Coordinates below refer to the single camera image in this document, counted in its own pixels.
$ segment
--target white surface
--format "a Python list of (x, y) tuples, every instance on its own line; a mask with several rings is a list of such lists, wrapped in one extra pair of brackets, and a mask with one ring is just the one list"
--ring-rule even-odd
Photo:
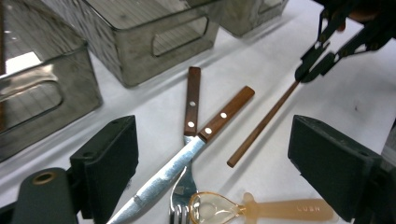
[[(226, 161), (293, 82), (300, 57), (316, 39), (320, 11), (311, 1), (290, 1), (283, 16), (266, 29), (241, 39), (220, 30), (213, 49), (129, 90), (92, 57), (104, 104), (0, 163), (0, 206), (17, 199), (26, 176), (48, 167), (68, 168), (68, 158), (108, 122), (135, 115), (140, 156), (132, 185), (120, 200), (126, 202), (183, 146), (189, 66), (200, 66), (203, 72), (199, 128), (245, 85), (256, 91), (252, 101), (196, 158), (193, 169), (198, 189), (218, 192), (236, 203), (242, 202), (245, 191), (257, 202), (318, 198), (287, 157), (292, 117), (320, 119), (379, 153), (396, 117), (394, 40), (379, 52), (345, 59), (325, 77), (300, 85), (243, 159), (233, 169)], [(359, 28), (349, 21), (345, 33), (332, 39), (332, 47), (339, 47)], [(169, 191), (134, 223), (168, 223), (168, 206)], [(243, 219), (233, 223), (243, 223)]]

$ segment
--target beige spoon handle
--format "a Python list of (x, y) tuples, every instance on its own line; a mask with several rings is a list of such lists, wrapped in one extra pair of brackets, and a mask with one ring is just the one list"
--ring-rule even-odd
[(275, 203), (245, 204), (247, 219), (259, 217), (282, 218), (293, 220), (327, 221), (337, 218), (332, 208), (321, 199), (306, 199)]

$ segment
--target chopstick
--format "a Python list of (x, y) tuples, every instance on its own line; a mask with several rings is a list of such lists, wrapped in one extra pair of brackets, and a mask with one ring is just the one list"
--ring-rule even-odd
[(253, 144), (259, 134), (268, 125), (271, 119), (274, 117), (279, 108), (286, 102), (289, 96), (293, 93), (300, 82), (294, 81), (293, 84), (288, 88), (288, 90), (282, 95), (282, 97), (276, 102), (272, 109), (265, 115), (265, 117), (260, 121), (256, 128), (250, 133), (244, 143), (235, 151), (235, 153), (228, 159), (227, 164), (230, 167), (234, 167), (242, 156), (248, 151), (248, 148)]
[[(3, 1), (0, 0), (0, 76), (6, 73), (4, 46), (4, 10)], [(0, 132), (6, 128), (4, 116), (3, 103), (0, 102)]]

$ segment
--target spoon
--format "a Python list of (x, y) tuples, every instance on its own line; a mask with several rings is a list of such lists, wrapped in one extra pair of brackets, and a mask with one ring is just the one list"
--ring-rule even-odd
[(245, 216), (246, 224), (255, 224), (259, 217), (331, 222), (338, 219), (322, 199), (256, 203), (252, 194), (245, 193), (244, 203), (233, 203), (213, 192), (199, 192), (191, 196), (190, 217), (195, 224), (226, 223), (241, 215)]

